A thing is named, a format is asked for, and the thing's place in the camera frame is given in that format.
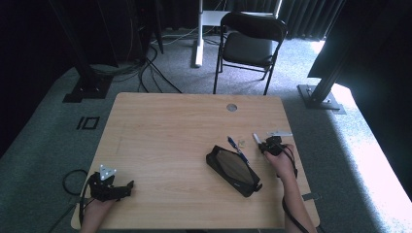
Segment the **person's right hand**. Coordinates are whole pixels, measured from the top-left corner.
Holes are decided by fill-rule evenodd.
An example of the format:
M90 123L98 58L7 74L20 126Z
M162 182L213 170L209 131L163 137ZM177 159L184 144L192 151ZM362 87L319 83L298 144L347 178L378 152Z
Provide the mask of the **person's right hand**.
M292 153L294 150L294 146L290 144L286 144L286 146L290 150L285 149L285 151L290 156L293 156ZM288 178L295 179L292 162L283 151L279 153L279 155L277 156L274 156L270 152L265 151L264 155L266 156L267 160L269 160L270 164L275 168L276 174L281 178L281 180Z

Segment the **person's right arm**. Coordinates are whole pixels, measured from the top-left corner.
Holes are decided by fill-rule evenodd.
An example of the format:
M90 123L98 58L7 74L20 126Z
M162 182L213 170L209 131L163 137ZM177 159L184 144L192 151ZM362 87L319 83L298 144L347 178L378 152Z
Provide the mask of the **person's right arm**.
M293 151L292 145L287 146L289 150ZM283 183L285 203L292 216L308 232L317 232L303 204L303 199L301 197L299 186L297 185L297 180L294 176L292 163L289 158L285 155L284 152L281 152L278 156L274 156L266 151L264 155L269 160L270 164L275 168L276 174L280 177ZM286 214L285 230L287 232L301 232Z

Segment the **white desk frame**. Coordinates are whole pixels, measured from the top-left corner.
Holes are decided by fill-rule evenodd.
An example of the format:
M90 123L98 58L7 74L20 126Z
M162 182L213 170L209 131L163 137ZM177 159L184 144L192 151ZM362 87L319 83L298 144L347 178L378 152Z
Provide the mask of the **white desk frame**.
M275 6L275 16L278 15L281 7L282 0L277 2ZM203 25L220 26L221 19L229 12L225 11L203 11L203 0L199 0L199 25L198 25L198 38L197 38L197 50L196 50L196 67L201 67L203 62ZM250 13L255 15L271 15L268 13Z

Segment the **black pencil case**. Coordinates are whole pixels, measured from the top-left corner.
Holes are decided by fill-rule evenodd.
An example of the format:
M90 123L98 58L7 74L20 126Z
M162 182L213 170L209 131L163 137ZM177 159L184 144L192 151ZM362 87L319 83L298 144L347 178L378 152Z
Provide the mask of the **black pencil case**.
M236 152L214 146L206 162L245 197L262 187L258 175Z

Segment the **chair seat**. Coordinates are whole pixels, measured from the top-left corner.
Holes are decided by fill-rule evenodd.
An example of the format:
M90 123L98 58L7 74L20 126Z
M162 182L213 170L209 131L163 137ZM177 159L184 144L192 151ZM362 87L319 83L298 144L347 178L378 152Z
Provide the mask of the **chair seat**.
M223 59L245 65L266 67L271 63L274 50L273 41L251 38L232 32L227 36L223 49Z

